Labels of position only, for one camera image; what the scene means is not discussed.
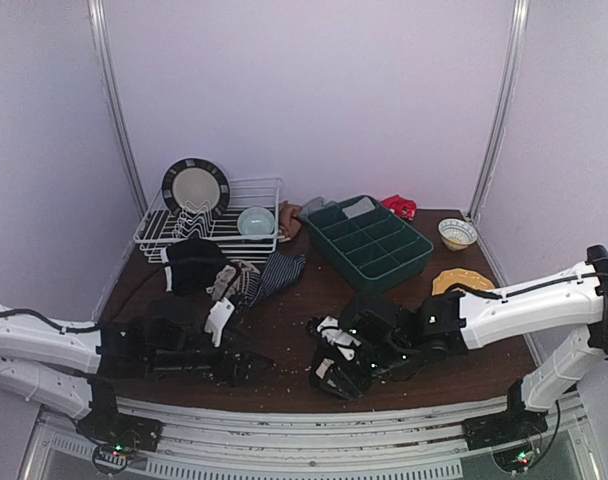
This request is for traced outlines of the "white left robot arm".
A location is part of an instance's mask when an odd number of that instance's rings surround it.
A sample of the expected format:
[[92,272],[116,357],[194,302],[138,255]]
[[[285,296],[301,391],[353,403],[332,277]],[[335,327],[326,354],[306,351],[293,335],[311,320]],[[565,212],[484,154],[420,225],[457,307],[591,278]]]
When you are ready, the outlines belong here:
[[180,298],[152,301],[128,322],[65,322],[0,304],[0,388],[66,416],[94,446],[92,459],[115,475],[142,452],[156,451],[160,421],[122,413],[113,381],[203,372],[238,387],[273,366],[236,347],[224,330],[236,312],[228,299],[203,314]]

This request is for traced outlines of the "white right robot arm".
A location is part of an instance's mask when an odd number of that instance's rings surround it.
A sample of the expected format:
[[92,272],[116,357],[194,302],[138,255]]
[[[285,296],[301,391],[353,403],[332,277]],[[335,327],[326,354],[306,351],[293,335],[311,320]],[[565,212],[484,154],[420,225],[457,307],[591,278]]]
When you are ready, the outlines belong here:
[[450,357],[560,326],[570,327],[567,338],[510,386],[503,411],[464,420],[469,449],[495,447],[545,432],[546,416],[559,398],[608,360],[604,246],[591,246],[585,260],[530,282],[488,291],[455,282],[415,310],[358,295],[338,317],[308,322],[317,342],[309,382],[334,397],[357,400],[376,379],[407,379]]

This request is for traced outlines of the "green compartment tray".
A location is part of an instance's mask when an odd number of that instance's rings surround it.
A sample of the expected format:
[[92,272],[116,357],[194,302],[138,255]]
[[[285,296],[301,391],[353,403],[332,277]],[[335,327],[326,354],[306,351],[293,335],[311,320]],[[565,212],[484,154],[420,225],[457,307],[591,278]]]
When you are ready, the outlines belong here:
[[[364,196],[376,209],[348,219],[342,208]],[[434,250],[409,222],[368,195],[313,213],[308,231],[314,247],[358,292],[381,294],[421,274]]]

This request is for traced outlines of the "grey boxer briefs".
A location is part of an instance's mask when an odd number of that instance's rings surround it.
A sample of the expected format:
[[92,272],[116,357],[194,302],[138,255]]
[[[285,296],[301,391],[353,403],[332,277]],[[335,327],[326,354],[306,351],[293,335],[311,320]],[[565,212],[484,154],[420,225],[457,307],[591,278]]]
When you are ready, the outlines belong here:
[[375,209],[376,205],[372,202],[372,200],[369,197],[364,196],[353,204],[343,207],[342,212],[348,219],[352,219],[365,215],[371,211],[374,211]]

